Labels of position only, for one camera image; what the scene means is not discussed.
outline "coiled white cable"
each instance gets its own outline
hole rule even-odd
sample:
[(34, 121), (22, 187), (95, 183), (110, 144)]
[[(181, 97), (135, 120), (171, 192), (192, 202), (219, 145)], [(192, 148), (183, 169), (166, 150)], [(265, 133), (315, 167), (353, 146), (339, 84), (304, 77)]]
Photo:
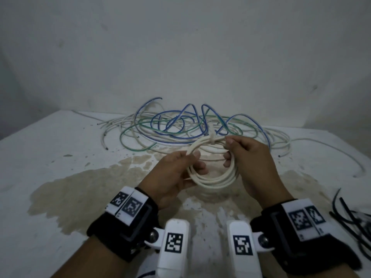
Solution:
[[(224, 137), (214, 138), (214, 142), (219, 145), (225, 145)], [(196, 140), (187, 150), (187, 155), (192, 154), (194, 150), (201, 145), (211, 144), (210, 136), (204, 136)], [(221, 189), (231, 185), (238, 177), (237, 166), (235, 165), (234, 156), (231, 153), (231, 165), (224, 174), (218, 177), (207, 177), (199, 175), (191, 166), (187, 168), (190, 178), (199, 186), (207, 189)]]

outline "table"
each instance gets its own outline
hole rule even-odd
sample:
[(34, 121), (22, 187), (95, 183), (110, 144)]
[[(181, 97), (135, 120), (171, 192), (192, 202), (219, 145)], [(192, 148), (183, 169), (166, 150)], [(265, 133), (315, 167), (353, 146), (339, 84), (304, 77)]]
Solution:
[[(112, 114), (90, 113), (101, 119)], [(0, 276), (51, 276), (86, 240), (88, 225), (124, 185), (135, 186), (161, 158), (153, 152), (124, 149), (118, 134), (100, 144), (97, 122), (71, 111), (58, 111), (0, 141), (1, 231)], [(371, 171), (371, 160), (337, 136), (299, 128), (278, 128), (292, 138), (309, 137), (341, 148)], [(293, 142), (291, 154), (279, 158), (272, 152), (278, 172), (296, 197), (310, 197), (327, 219), (330, 199), (341, 187), (351, 208), (371, 211), (371, 173), (354, 178), (359, 167), (334, 149), (311, 141)], [(220, 163), (210, 170), (220, 171)], [(225, 277), (225, 223), (229, 219), (251, 220), (260, 208), (243, 190), (240, 181), (218, 194), (200, 187), (182, 192), (174, 204), (160, 213), (191, 223), (192, 256), (189, 277)], [(336, 236), (361, 258), (360, 277), (371, 276), (371, 263), (356, 242), (340, 227)], [(158, 255), (142, 252), (132, 262), (128, 277), (155, 269)], [(260, 256), (265, 276), (285, 277), (271, 254)]]

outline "forearm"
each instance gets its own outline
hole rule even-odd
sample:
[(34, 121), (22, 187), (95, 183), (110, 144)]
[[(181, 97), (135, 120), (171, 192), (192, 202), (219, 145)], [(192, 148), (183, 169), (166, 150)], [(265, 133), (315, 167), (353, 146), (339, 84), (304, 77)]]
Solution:
[(306, 275), (306, 276), (293, 276), (288, 274), (288, 278), (358, 278), (359, 276), (347, 265), (342, 264), (335, 268), (323, 271), (320, 273)]
[(120, 278), (127, 265), (91, 236), (52, 278)]

